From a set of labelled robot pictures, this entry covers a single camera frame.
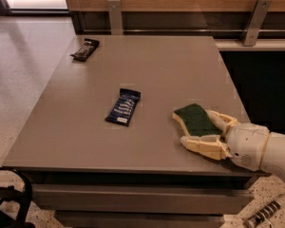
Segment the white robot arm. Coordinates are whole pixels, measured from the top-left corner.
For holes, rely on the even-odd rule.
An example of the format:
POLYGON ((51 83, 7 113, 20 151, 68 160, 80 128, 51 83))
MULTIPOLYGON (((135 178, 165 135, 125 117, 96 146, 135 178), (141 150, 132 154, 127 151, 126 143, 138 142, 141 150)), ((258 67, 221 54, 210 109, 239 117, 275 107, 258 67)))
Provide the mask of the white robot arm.
POLYGON ((251 171, 262 170, 285 183, 285 135, 212 110, 174 113, 184 131, 181 144, 213 160, 229 159, 251 171))

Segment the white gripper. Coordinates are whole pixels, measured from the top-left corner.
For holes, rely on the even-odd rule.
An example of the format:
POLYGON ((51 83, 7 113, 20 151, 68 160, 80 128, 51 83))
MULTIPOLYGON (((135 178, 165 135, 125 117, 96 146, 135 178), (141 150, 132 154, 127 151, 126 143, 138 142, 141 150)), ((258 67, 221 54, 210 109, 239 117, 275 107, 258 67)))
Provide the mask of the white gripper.
POLYGON ((204 157, 216 161, 232 157, 231 161, 239 167, 251 171, 259 170, 262 154, 270 136, 269 129, 253 123, 239 123, 235 117, 217 111, 207 110, 206 113, 213 124, 221 130, 221 135, 227 135, 227 144, 220 140, 220 135, 182 136, 181 144, 187 150, 204 157))

